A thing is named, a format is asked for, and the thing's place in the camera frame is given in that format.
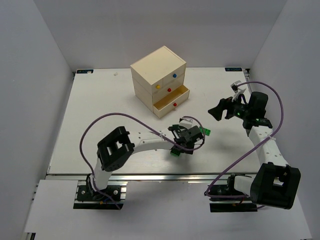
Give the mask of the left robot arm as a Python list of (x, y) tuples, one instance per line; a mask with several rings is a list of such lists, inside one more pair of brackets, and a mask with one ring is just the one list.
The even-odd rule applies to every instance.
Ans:
[(192, 155), (195, 144), (204, 139), (200, 127), (187, 129), (174, 124), (159, 133), (129, 132), (119, 126), (97, 144), (97, 161), (93, 175), (86, 179), (86, 187), (94, 200), (107, 193), (108, 181), (112, 173), (122, 168), (131, 155), (151, 150), (169, 150), (179, 156)]

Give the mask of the green lego plate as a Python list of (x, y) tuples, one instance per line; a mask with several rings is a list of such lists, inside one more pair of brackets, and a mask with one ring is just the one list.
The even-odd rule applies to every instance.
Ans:
[(205, 134), (206, 136), (210, 136), (211, 131), (210, 131), (209, 129), (203, 128), (203, 131), (204, 131), (204, 134)]

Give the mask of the cream drawer cabinet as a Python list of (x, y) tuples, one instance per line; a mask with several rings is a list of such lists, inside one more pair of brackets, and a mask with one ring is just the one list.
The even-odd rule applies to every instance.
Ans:
[[(165, 45), (131, 64), (130, 71), (136, 97), (153, 111), (151, 85), (182, 66), (186, 68), (186, 65), (185, 60)], [(184, 78), (185, 73), (175, 80)]]

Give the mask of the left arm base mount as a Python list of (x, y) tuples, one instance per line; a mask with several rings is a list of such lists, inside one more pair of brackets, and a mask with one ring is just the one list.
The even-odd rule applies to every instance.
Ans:
[(85, 181), (80, 181), (76, 188), (73, 203), (75, 210), (121, 210), (124, 205), (125, 192), (123, 185), (108, 185), (96, 191), (92, 184), (92, 176), (88, 174)]

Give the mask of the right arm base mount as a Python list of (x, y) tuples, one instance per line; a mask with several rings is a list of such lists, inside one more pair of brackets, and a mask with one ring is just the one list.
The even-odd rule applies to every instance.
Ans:
[(251, 213), (257, 212), (258, 206), (250, 197), (234, 188), (235, 178), (244, 174), (231, 174), (225, 184), (214, 184), (209, 188), (209, 208), (211, 213)]

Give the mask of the green lego brick front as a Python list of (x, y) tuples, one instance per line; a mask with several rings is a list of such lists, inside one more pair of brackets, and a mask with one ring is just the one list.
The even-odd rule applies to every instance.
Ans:
[(170, 150), (170, 154), (172, 156), (179, 157), (181, 152), (180, 152), (180, 150), (178, 148), (172, 147), (171, 150)]

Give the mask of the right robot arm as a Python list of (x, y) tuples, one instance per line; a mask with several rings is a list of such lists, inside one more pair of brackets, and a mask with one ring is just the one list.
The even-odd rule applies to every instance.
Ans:
[(254, 91), (248, 103), (242, 103), (240, 97), (222, 98), (218, 105), (208, 110), (217, 121), (226, 111), (226, 119), (237, 117), (254, 145), (260, 168), (255, 177), (245, 174), (232, 174), (227, 184), (219, 189), (209, 185), (205, 195), (212, 200), (246, 199), (255, 205), (289, 210), (292, 208), (301, 172), (291, 167), (282, 156), (275, 138), (271, 122), (265, 118), (268, 95)]

